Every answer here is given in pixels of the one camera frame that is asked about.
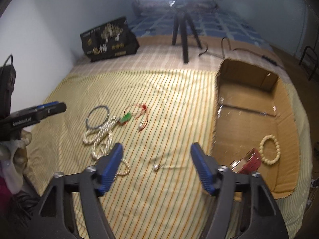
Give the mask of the blue patterned blanket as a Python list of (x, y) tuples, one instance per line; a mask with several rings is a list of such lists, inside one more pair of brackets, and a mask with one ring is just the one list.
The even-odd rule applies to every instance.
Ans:
[[(192, 12), (190, 15), (200, 36), (228, 37), (272, 50), (270, 44), (248, 22), (234, 12), (217, 9), (212, 13)], [(138, 37), (172, 35), (173, 26), (173, 12), (143, 15), (129, 23), (131, 31)]]

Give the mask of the black tripod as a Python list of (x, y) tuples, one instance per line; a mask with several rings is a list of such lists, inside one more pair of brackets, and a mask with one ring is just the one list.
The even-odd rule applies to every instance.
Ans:
[(198, 33), (195, 28), (195, 24), (191, 18), (191, 15), (187, 12), (184, 7), (175, 7), (171, 6), (172, 11), (174, 12), (174, 26), (172, 31), (172, 46), (176, 45), (177, 35), (180, 34), (181, 44), (182, 44), (182, 55), (184, 64), (189, 63), (189, 53), (188, 53), (188, 32), (187, 26), (190, 27), (191, 32), (196, 40), (197, 46), (199, 49), (202, 49), (202, 44)]

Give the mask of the blue ring bangle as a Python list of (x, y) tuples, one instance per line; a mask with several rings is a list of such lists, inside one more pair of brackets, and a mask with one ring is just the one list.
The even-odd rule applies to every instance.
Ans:
[(107, 105), (94, 107), (86, 117), (85, 125), (87, 129), (98, 129), (109, 119), (110, 110)]

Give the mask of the black printed gift bag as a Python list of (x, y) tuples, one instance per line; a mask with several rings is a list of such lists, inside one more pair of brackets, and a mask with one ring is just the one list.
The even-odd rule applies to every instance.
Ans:
[(87, 30), (80, 38), (82, 50), (91, 62), (134, 55), (140, 47), (126, 17)]

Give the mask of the cardboard box tray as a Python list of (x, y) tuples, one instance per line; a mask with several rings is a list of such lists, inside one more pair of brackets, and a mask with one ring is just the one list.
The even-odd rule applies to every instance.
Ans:
[(265, 136), (274, 135), (280, 158), (258, 170), (275, 199), (290, 196), (297, 186), (299, 142), (283, 81), (257, 65), (225, 59), (216, 75), (215, 92), (211, 156), (230, 166), (251, 149), (258, 149)]

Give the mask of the black clothes rack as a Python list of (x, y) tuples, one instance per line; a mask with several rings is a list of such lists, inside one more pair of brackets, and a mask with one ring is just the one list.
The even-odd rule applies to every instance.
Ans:
[(310, 45), (304, 48), (299, 66), (305, 70), (309, 81), (318, 79), (318, 54)]

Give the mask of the small pearl pendant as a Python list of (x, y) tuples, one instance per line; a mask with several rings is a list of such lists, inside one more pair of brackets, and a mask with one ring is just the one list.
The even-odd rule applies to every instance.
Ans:
[(175, 166), (172, 165), (154, 165), (153, 166), (153, 171), (157, 172), (159, 170), (163, 170), (163, 169), (175, 169)]

